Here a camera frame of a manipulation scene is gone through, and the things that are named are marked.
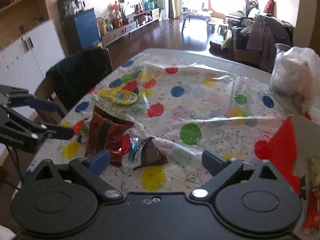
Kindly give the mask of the coffee table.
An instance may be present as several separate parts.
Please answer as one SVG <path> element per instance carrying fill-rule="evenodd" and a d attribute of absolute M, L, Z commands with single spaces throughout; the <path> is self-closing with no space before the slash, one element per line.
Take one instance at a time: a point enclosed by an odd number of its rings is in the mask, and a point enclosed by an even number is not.
<path fill-rule="evenodd" d="M 192 10 L 182 10 L 181 11 L 181 16 L 183 18 L 183 23 L 182 23 L 182 32 L 184 31 L 185 24 L 186 22 L 190 22 L 191 20 L 199 20 L 199 21 L 204 21 L 207 23 L 210 21 L 211 15 L 208 11 L 200 11 L 198 12 L 193 12 Z"/>

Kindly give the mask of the polka dot plastic tablecloth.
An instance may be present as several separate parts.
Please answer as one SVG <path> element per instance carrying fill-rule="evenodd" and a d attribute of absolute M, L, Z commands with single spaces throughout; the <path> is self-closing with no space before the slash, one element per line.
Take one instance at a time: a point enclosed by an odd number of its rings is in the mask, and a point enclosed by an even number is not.
<path fill-rule="evenodd" d="M 128 90 L 138 95 L 132 105 L 101 98 L 102 89 Z M 252 79 L 242 70 L 227 72 L 215 60 L 211 66 L 182 58 L 143 52 L 100 81 L 65 116 L 74 129 L 70 140 L 47 140 L 29 165 L 29 171 L 45 159 L 67 164 L 85 156 L 94 107 L 134 126 L 124 132 L 129 152 L 121 167 L 109 165 L 100 178 L 120 192 L 186 192 L 210 180 L 202 166 L 203 151 L 217 153 L 245 165 L 261 162 L 255 143 L 267 140 L 292 114 L 273 97 L 270 82 Z M 301 116 L 319 124 L 319 112 Z M 168 163 L 134 171 L 131 160 L 140 143 L 153 142 Z"/>

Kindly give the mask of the clear bowl with plastic bag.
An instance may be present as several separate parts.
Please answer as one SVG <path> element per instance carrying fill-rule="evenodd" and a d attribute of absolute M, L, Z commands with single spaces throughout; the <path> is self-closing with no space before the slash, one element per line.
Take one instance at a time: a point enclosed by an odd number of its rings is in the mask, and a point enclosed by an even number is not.
<path fill-rule="evenodd" d="M 281 43 L 275 48 L 270 91 L 287 111 L 304 116 L 319 97 L 319 55 L 311 48 Z"/>

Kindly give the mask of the long low tv cabinet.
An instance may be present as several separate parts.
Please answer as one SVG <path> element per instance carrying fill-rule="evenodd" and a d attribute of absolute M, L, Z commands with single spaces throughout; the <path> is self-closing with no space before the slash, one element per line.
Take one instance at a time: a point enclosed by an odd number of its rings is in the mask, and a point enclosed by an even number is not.
<path fill-rule="evenodd" d="M 153 22 L 159 22 L 159 19 L 161 18 L 161 11 L 159 8 L 144 11 L 139 9 L 139 11 L 140 13 L 138 14 L 128 15 L 128 18 L 125 19 L 121 26 L 116 27 L 116 25 L 113 24 L 113 29 L 108 30 L 105 35 L 101 36 L 101 46 L 107 47 L 124 36 L 130 38 L 134 31 L 142 29 Z"/>

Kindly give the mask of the blue panel black cabinet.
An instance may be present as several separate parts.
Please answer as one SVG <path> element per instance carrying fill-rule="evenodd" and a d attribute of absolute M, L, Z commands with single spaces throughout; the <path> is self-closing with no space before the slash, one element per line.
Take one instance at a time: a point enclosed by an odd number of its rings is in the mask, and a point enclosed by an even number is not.
<path fill-rule="evenodd" d="M 61 28 L 70 54 L 93 48 L 101 41 L 94 9 L 79 0 L 57 0 Z"/>

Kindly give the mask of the sofa with piled clothes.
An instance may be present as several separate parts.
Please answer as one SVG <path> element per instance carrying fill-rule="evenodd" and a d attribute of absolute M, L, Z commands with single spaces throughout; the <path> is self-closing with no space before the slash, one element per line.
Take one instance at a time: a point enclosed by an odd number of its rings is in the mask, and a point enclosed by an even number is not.
<path fill-rule="evenodd" d="M 227 59 L 271 73 L 276 44 L 293 46 L 294 26 L 257 8 L 248 17 L 227 17 L 226 23 L 214 22 L 218 35 L 210 49 L 221 50 Z"/>

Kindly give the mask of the yellow snack packet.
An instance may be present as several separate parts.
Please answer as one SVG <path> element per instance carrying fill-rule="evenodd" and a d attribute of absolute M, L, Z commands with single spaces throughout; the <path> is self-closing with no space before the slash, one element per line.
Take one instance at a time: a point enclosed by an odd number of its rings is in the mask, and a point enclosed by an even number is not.
<path fill-rule="evenodd" d="M 101 98 L 108 99 L 119 105 L 132 105 L 138 100 L 138 95 L 128 90 L 102 89 L 98 92 Z"/>

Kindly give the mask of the wooden wall shelf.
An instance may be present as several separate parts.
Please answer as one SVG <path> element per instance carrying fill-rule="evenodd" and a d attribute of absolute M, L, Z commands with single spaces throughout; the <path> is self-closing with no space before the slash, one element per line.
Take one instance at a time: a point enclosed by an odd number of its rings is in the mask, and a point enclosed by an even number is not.
<path fill-rule="evenodd" d="M 47 20 L 45 0 L 1 0 L 1 49 Z"/>

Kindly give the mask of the white storage cabinet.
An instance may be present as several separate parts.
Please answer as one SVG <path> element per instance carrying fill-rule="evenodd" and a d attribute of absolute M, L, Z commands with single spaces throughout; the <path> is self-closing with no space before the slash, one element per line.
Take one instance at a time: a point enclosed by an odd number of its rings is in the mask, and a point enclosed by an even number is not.
<path fill-rule="evenodd" d="M 48 20 L 1 51 L 1 85 L 34 94 L 48 69 L 64 58 L 55 24 Z"/>

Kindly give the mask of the dark triangular foil snack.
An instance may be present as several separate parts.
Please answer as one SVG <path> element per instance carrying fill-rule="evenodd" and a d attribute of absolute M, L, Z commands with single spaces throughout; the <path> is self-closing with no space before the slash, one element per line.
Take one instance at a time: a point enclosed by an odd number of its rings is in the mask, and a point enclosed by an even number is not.
<path fill-rule="evenodd" d="M 144 139 L 136 151 L 131 162 L 131 168 L 136 171 L 149 166 L 161 166 L 168 163 L 164 153 L 162 153 L 153 142 L 154 137 Z"/>

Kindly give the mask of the brown orange snack bag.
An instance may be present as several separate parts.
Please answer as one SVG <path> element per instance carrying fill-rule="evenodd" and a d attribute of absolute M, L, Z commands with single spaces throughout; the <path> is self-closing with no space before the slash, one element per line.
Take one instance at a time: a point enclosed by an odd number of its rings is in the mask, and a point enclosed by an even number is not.
<path fill-rule="evenodd" d="M 94 156 L 102 150 L 108 150 L 111 155 L 110 164 L 121 167 L 123 155 L 130 148 L 129 139 L 125 138 L 124 132 L 133 126 L 133 122 L 116 118 L 95 106 L 89 124 L 85 156 Z"/>

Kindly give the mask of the dark wooden dining chair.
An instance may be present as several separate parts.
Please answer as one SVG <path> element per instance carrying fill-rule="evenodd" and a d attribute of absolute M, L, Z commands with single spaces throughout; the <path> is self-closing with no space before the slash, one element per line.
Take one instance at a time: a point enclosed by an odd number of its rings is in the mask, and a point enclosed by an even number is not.
<path fill-rule="evenodd" d="M 69 55 L 47 72 L 35 96 L 57 103 L 57 110 L 37 114 L 46 123 L 58 124 L 95 86 L 113 72 L 106 48 L 91 48 Z"/>

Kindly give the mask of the red and white cardboard box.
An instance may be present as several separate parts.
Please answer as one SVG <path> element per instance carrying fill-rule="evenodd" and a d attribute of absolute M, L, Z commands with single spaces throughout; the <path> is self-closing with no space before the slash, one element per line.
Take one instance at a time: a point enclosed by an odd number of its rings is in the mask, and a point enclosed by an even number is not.
<path fill-rule="evenodd" d="M 255 143 L 254 152 L 270 161 L 298 194 L 303 207 L 298 224 L 304 232 L 319 229 L 319 124 L 290 115 L 270 139 Z"/>

